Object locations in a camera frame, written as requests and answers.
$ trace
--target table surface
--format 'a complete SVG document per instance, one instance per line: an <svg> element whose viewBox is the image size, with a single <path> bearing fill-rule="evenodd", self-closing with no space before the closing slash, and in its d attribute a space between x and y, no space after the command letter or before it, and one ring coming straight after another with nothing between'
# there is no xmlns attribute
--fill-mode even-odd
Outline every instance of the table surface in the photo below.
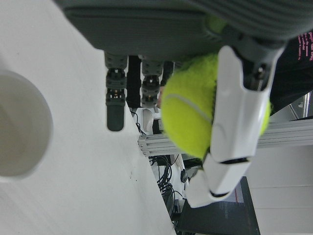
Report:
<svg viewBox="0 0 313 235"><path fill-rule="evenodd" d="M103 52L47 0L1 1L0 62L46 98L54 134L30 177L0 184L0 234L175 234L138 131L106 128Z"/></svg>

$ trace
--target computer monitor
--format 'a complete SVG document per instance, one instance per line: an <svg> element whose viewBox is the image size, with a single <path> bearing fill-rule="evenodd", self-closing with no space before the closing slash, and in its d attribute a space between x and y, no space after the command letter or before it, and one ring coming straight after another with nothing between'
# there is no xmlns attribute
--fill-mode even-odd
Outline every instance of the computer monitor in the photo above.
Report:
<svg viewBox="0 0 313 235"><path fill-rule="evenodd" d="M185 201L176 230L209 235L260 235L246 177L224 201L200 208L191 208Z"/></svg>

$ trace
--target yellow tennis ball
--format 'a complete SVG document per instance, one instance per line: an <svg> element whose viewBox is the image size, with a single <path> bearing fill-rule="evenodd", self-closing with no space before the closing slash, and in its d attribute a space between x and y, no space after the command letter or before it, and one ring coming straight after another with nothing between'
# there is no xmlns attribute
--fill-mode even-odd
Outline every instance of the yellow tennis ball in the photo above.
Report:
<svg viewBox="0 0 313 235"><path fill-rule="evenodd" d="M211 142L217 70L217 55L197 57L168 80L162 95L166 135L178 148L201 159ZM269 114L268 105L261 134Z"/></svg>

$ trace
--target tennis ball seam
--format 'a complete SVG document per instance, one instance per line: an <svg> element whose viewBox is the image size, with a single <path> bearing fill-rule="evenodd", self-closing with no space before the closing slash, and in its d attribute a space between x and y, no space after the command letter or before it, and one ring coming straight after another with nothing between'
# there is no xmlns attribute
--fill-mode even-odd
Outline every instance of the tennis ball seam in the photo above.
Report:
<svg viewBox="0 0 313 235"><path fill-rule="evenodd" d="M198 105L196 105L195 103L191 102L189 99L179 95L179 94L169 94L166 96L165 100L169 99L169 98L177 98L180 101L188 104L191 108L193 108L195 111L198 112L198 114L201 115L201 117L203 117L206 121L208 121L209 123L212 123L212 119L210 117L207 116L207 114L202 111Z"/></svg>

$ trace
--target white bowl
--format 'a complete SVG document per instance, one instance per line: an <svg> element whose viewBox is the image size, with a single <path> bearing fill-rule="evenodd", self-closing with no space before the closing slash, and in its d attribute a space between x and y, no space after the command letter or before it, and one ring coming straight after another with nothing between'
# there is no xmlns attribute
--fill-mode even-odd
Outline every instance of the white bowl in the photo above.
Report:
<svg viewBox="0 0 313 235"><path fill-rule="evenodd" d="M40 91L21 75L0 70L0 182L32 173L51 135L51 112Z"/></svg>

